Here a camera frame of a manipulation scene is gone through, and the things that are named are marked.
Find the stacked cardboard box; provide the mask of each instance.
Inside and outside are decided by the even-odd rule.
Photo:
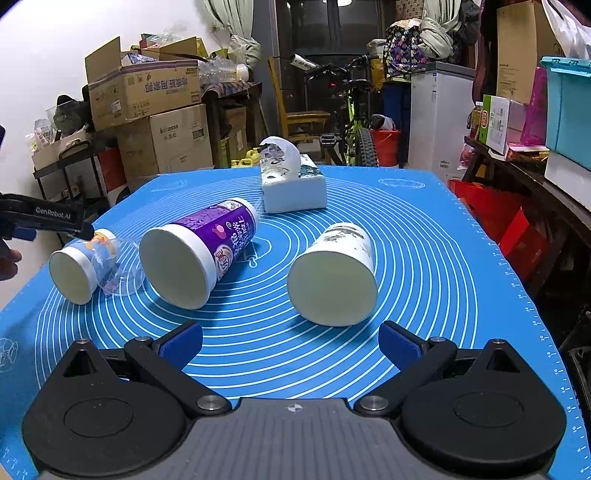
[[[496,11],[498,75],[496,94],[529,103],[535,68],[544,56],[564,57],[544,7],[532,0]]]
[[[228,135],[228,156],[230,161],[241,160],[246,156],[246,108],[237,107],[226,110],[228,123],[232,127]]]
[[[86,57],[95,128],[113,128],[132,192],[161,173],[213,168],[198,45],[142,50],[156,61],[130,63],[118,37]]]

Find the blue gripper pad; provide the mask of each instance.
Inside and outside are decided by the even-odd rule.
[[[169,364],[182,370],[201,351],[203,331],[201,325],[194,322],[190,326],[183,324],[170,333],[171,338],[167,339],[168,335],[162,337],[164,343],[160,345],[158,354]]]
[[[379,326],[380,351],[400,371],[421,358],[428,350],[428,343],[400,325],[386,320]]]

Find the metal screw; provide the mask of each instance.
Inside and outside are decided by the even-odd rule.
[[[388,400],[379,397],[378,395],[368,395],[359,400],[359,405],[361,405],[364,410],[380,411],[386,409],[388,406]]]
[[[226,404],[226,399],[219,395],[204,395],[197,400],[197,406],[202,410],[216,411],[223,408]]]

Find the blue silicone mat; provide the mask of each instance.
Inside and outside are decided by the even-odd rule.
[[[585,429],[560,355],[496,244],[453,194],[425,172],[322,170],[329,207],[262,215],[253,243],[201,310],[170,306],[147,281],[131,297],[97,291],[82,307],[59,294],[47,267],[29,282],[0,314],[0,462],[15,480],[36,475],[20,421],[73,340],[90,337],[99,347],[118,348],[135,336],[159,337],[186,319],[202,325],[204,346],[185,371],[233,403],[240,396],[355,401],[397,373],[378,349],[378,327],[387,319],[423,338],[445,336],[461,348],[505,338],[567,411],[552,477],[591,478]],[[152,226],[229,197],[260,208],[259,175],[258,168],[239,168],[162,176],[95,227],[139,240]],[[293,259],[328,225],[342,221],[357,223],[372,237],[379,285],[372,316],[344,329],[301,318],[285,287]]]

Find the teal plastic storage box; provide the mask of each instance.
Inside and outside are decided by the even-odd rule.
[[[544,57],[548,70],[546,147],[591,170],[591,62]]]

